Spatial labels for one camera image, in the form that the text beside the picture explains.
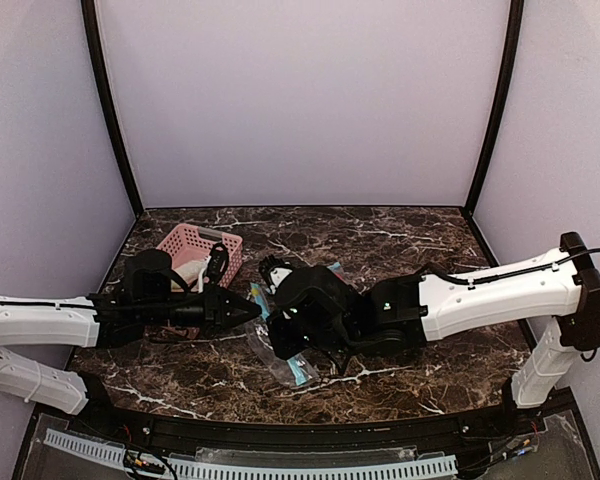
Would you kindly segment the white toy bun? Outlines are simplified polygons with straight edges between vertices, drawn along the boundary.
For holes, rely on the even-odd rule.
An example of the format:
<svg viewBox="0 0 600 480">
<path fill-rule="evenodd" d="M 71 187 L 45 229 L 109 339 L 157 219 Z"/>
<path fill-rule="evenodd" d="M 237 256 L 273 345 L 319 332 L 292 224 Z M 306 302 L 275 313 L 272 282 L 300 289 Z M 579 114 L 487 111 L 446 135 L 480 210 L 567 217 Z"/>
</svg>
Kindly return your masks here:
<svg viewBox="0 0 600 480">
<path fill-rule="evenodd" d="M 188 286 L 192 286 L 200 274 L 206 269 L 205 260 L 190 260 L 176 267 L 174 271 L 186 282 Z"/>
</svg>

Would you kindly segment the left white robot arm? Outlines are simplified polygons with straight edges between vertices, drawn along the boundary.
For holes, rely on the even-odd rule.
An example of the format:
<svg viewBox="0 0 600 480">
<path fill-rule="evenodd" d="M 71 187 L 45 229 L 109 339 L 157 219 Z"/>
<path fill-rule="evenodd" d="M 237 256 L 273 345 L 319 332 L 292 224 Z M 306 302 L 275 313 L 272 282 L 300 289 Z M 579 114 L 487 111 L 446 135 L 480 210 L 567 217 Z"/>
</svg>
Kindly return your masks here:
<svg viewBox="0 0 600 480">
<path fill-rule="evenodd" d="M 221 286 L 228 263 L 223 245 L 214 245 L 201 278 L 190 286 L 173 269 L 168 253 L 148 249 L 126 261 L 121 284 L 108 294 L 0 296 L 0 392 L 69 415 L 80 414 L 90 403 L 108 403 L 96 376 L 55 369 L 13 352 L 13 347 L 119 348 L 142 339 L 149 326 L 202 333 L 233 329 L 257 318 L 261 308 Z"/>
</svg>

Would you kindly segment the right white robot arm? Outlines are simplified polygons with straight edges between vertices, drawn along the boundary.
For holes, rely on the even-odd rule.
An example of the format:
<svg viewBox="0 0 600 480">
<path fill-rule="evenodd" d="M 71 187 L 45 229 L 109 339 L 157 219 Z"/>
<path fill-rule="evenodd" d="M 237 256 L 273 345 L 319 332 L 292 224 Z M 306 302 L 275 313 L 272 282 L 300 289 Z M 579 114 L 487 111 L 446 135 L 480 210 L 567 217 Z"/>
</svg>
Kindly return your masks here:
<svg viewBox="0 0 600 480">
<path fill-rule="evenodd" d="M 275 355 L 312 349 L 326 356 L 391 356 L 486 326 L 547 317 L 530 358 L 503 396 L 536 409 L 578 358 L 600 349 L 600 272 L 576 232 L 526 261 L 450 274 L 430 263 L 356 291 L 331 269 L 265 257 L 259 272 L 273 295 L 267 319 Z"/>
</svg>

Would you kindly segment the pink perforated plastic basket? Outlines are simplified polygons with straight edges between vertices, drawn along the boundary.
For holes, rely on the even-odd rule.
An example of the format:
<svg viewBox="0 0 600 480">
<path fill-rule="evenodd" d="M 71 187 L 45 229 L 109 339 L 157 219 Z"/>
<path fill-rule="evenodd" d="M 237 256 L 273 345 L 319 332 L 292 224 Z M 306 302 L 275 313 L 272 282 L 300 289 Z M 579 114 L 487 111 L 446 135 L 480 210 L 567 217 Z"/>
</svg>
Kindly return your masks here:
<svg viewBox="0 0 600 480">
<path fill-rule="evenodd" d="M 228 288 L 242 265 L 243 239 L 239 235 L 190 224 L 177 225 L 157 246 L 172 259 L 172 269 L 190 260 L 207 261 L 214 244 L 223 242 L 230 255 L 227 272 L 219 285 Z M 197 281 L 190 287 L 194 289 Z"/>
</svg>

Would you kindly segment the zip bag with blue zipper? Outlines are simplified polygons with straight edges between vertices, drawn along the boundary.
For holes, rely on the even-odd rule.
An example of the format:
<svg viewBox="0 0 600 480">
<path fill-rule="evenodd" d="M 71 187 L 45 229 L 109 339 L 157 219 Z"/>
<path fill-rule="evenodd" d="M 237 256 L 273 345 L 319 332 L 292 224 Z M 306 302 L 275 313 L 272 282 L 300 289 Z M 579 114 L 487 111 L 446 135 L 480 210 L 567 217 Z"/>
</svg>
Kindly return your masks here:
<svg viewBox="0 0 600 480">
<path fill-rule="evenodd" d="M 340 262 L 335 262 L 328 266 L 328 269 L 334 273 L 340 280 L 345 280 L 345 272 Z"/>
</svg>

